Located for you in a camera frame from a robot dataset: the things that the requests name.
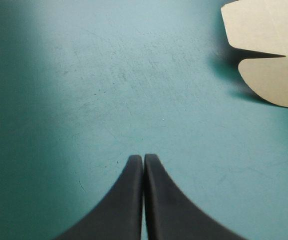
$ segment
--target paper cutout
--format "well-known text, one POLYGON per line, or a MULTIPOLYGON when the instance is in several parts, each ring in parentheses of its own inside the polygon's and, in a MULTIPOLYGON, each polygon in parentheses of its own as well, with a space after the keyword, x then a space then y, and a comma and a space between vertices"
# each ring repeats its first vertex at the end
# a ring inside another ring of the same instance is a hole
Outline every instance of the paper cutout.
POLYGON ((259 96, 288 107, 288 0, 239 0, 222 15, 232 47, 286 56, 246 59, 239 71, 259 96))
POLYGON ((288 107, 288 57, 245 59, 239 72, 259 96, 288 107))

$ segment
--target black rubber tip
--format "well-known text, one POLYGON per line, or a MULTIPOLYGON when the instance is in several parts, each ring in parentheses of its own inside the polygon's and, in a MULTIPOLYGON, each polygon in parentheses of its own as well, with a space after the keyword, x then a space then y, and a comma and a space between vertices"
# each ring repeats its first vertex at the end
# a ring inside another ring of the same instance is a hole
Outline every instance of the black rubber tip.
POLYGON ((197 208, 154 154, 145 156, 144 179, 149 240, 244 240, 197 208))
POLYGON ((101 202, 55 240, 139 240, 142 222, 142 158, 129 160, 101 202))

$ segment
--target curved paper edge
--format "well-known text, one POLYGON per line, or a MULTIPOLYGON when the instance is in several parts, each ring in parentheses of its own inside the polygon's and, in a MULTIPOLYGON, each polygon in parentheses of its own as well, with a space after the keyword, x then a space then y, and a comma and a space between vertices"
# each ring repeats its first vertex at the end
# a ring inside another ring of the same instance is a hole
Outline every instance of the curved paper edge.
POLYGON ((232 47, 288 56, 287 0, 239 0, 221 12, 232 47))
POLYGON ((256 94, 273 104, 288 107, 288 57, 245 59, 238 69, 256 94))

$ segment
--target teal surface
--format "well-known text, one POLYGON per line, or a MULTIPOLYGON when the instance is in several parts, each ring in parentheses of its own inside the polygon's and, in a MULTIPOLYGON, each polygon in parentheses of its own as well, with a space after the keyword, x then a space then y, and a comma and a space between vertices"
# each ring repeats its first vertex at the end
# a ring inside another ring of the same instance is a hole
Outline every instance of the teal surface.
POLYGON ((238 74, 226 2, 0 1, 0 239, 64 231, 134 153, 230 229, 288 239, 288 108, 238 74))

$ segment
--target scratch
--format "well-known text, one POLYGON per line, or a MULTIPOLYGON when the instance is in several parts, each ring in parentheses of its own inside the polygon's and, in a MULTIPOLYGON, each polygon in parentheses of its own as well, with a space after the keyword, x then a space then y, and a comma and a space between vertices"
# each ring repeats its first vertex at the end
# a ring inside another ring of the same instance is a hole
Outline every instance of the scratch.
POLYGON ((84 192, 86 192, 85 189, 83 188, 83 185, 80 183, 80 180, 78 180, 78 182, 79 182, 79 185, 81 186, 81 188, 84 190, 84 192))

